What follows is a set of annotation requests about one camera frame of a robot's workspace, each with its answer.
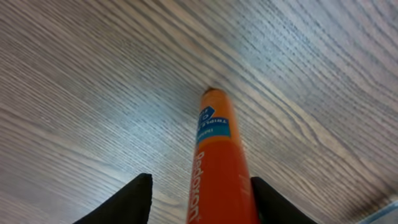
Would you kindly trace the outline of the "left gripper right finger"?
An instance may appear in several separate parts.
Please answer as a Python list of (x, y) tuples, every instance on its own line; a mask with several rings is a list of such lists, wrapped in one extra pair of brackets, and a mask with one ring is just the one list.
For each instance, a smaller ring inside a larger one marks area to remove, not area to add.
[(316, 224), (262, 178), (251, 177), (251, 185), (262, 224)]

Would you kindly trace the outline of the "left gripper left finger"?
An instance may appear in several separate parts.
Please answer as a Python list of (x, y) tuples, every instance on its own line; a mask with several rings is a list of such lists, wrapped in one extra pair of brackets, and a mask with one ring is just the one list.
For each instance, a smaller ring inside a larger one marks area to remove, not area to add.
[(141, 173), (75, 224), (147, 224), (152, 188), (152, 175)]

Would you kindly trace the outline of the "orange tube white cap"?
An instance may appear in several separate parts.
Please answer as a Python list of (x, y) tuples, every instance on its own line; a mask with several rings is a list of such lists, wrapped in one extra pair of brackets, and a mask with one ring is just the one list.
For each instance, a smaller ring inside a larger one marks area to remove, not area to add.
[(233, 103), (218, 88), (201, 97), (186, 222), (260, 222)]

